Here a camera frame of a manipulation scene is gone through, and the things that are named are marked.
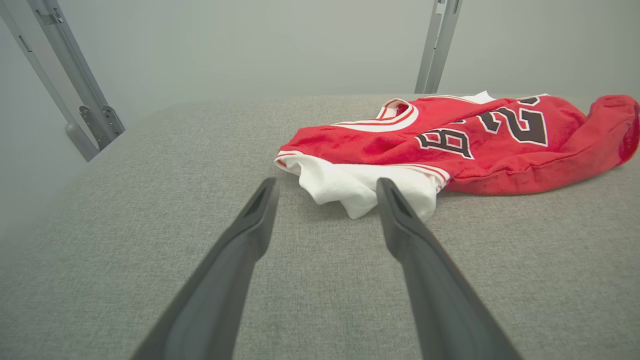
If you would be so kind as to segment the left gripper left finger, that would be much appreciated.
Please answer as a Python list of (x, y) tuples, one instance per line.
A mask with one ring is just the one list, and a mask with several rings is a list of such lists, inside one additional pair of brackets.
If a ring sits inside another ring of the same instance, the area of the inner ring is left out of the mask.
[(176, 294), (134, 360), (230, 360), (254, 267), (269, 248), (279, 202), (265, 178)]

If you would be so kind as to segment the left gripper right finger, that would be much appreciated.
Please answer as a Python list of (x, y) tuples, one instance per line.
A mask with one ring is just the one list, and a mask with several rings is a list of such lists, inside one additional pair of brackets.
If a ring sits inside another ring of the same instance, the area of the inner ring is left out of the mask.
[(425, 360), (520, 360), (522, 355), (439, 240), (390, 178), (376, 195), (387, 249), (406, 279)]

